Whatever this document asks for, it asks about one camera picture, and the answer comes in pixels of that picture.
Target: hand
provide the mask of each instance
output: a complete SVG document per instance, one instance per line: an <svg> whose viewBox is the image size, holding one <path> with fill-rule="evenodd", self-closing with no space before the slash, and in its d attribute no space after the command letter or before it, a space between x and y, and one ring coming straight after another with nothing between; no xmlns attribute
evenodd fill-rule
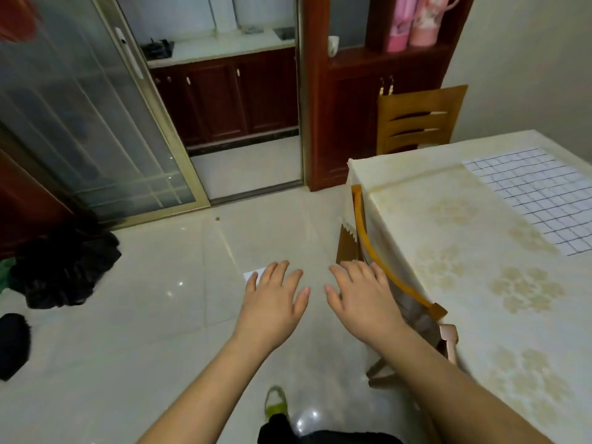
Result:
<svg viewBox="0 0 592 444"><path fill-rule="evenodd" d="M304 273L294 271L284 282L290 263L271 263L256 286L257 273L251 274L245 289L243 306L233 335L269 355L287 340L296 329L308 305L310 287L303 288L296 302L294 292Z"/></svg>
<svg viewBox="0 0 592 444"><path fill-rule="evenodd" d="M341 299L332 286L325 285L327 302L348 332L361 342L376 350L406 327L389 280L376 263L370 268L362 261L342 261L341 266L331 265L329 271L341 290Z"/></svg>

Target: sliding glass door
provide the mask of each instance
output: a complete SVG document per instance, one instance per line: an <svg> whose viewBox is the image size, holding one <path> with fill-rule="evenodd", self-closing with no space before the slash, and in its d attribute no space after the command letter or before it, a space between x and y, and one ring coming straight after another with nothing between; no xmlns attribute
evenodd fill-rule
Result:
<svg viewBox="0 0 592 444"><path fill-rule="evenodd" d="M115 0L29 1L35 28L0 41L0 122L102 221L209 205Z"/></svg>

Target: foot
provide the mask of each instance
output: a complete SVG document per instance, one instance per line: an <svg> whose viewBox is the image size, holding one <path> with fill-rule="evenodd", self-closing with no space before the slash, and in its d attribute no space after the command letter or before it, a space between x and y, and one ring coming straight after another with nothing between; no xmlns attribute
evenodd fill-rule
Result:
<svg viewBox="0 0 592 444"><path fill-rule="evenodd" d="M265 396L265 420L269 422L269 418L274 414L283 414L290 421L286 395L284 390L277 385L271 387Z"/></svg>

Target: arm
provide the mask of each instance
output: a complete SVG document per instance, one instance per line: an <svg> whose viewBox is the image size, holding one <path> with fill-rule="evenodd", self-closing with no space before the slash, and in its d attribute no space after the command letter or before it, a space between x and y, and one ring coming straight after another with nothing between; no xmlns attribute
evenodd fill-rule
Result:
<svg viewBox="0 0 592 444"><path fill-rule="evenodd" d="M406 325L378 265L345 261L342 266L345 270L330 267L342 298L325 286L329 306L352 335L400 374L444 438L455 444L551 443Z"/></svg>
<svg viewBox="0 0 592 444"><path fill-rule="evenodd" d="M302 270L284 282L288 265L287 261L269 265L257 287L257 273L253 273L230 340L138 444L213 444L218 440L259 367L292 335L306 310L310 288L300 291L294 302Z"/></svg>

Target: cream tablecloth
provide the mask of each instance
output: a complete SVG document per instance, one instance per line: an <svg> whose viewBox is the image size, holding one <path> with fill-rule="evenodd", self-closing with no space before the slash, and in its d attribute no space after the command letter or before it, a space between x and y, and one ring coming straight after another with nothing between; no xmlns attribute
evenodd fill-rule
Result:
<svg viewBox="0 0 592 444"><path fill-rule="evenodd" d="M381 257L448 310L470 374L556 442L590 443L592 251L563 256L461 163L532 147L592 178L524 131L351 160L350 182Z"/></svg>

